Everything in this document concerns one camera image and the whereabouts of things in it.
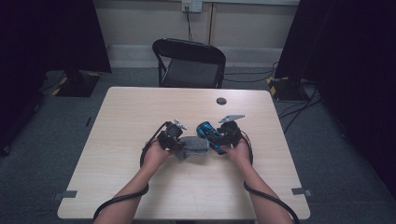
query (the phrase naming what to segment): chair backrest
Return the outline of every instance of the chair backrest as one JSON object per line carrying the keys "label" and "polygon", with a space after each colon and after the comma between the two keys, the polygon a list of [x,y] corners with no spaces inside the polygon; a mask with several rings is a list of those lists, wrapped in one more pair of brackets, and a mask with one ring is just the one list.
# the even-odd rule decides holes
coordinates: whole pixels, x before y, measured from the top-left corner
{"label": "chair backrest", "polygon": [[160,62],[162,61],[160,56],[163,56],[186,61],[221,64],[222,66],[225,66],[226,63],[221,50],[198,42],[164,38],[156,40],[152,49]]}

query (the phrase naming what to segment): hand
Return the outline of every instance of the hand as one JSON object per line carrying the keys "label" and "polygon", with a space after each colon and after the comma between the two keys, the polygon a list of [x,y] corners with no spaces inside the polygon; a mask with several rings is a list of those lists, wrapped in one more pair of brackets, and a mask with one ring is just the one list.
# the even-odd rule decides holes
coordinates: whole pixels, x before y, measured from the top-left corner
{"label": "hand", "polygon": [[154,139],[146,153],[143,167],[157,170],[170,155],[170,151],[163,150],[157,139]]}
{"label": "hand", "polygon": [[230,157],[230,160],[233,161],[238,166],[247,163],[250,164],[248,143],[243,138],[239,140],[238,145],[236,145],[236,147],[234,148],[230,148],[226,146],[221,146],[221,148],[225,152],[227,152],[228,156]]}

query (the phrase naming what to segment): wooden table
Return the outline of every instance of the wooden table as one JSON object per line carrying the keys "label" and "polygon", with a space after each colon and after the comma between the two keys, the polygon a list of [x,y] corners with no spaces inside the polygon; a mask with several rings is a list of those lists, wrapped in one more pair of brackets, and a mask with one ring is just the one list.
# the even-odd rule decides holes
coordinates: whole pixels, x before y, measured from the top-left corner
{"label": "wooden table", "polygon": [[[223,97],[226,105],[218,105]],[[138,171],[141,149],[165,121],[178,119],[196,136],[196,127],[209,121],[215,128],[227,115],[237,120],[253,146],[254,167],[299,219],[310,211],[303,194],[293,195],[301,183],[267,91],[159,89],[113,87],[82,151],[63,198],[60,218],[92,218],[96,208],[111,199]],[[255,219],[243,179],[227,155],[210,150],[180,162],[169,158],[149,182],[136,219]]]}

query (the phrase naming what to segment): forearm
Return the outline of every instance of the forearm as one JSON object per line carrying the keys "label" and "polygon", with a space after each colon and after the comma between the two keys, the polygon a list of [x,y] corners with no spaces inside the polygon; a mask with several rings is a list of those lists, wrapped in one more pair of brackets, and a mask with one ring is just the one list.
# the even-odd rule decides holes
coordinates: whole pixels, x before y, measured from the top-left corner
{"label": "forearm", "polygon": [[[155,174],[155,167],[143,166],[134,176],[134,178],[125,185],[114,197],[119,197],[126,194],[137,193],[145,188],[149,183],[151,177]],[[113,203],[106,207],[98,218],[94,221],[97,223],[131,223],[134,219],[137,206],[140,203],[141,197],[131,200]]]}
{"label": "forearm", "polygon": [[[249,187],[278,198],[274,191],[262,180],[250,163],[239,164],[238,166],[242,172],[245,182]],[[292,223],[287,210],[285,210],[279,204],[252,193],[249,193],[249,195],[259,223]]]}

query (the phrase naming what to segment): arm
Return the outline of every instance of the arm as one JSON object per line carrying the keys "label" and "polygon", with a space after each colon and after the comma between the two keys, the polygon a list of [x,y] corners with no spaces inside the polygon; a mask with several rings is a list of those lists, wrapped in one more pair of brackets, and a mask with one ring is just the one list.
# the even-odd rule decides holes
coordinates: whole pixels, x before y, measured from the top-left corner
{"label": "arm", "polygon": [[[235,148],[222,148],[227,152],[230,160],[238,166],[242,176],[245,179],[245,182],[249,187],[278,198],[274,191],[262,180],[256,170],[250,164],[248,143],[245,140],[241,139]],[[288,211],[277,203],[251,193],[249,193],[249,196],[259,223],[292,223]]]}
{"label": "arm", "polygon": [[[143,166],[136,173],[134,178],[132,178],[114,197],[136,193],[142,190],[169,155],[170,153],[163,150],[157,141],[153,142],[146,154]],[[140,199],[139,197],[111,204],[103,209],[94,223],[132,223]]]}

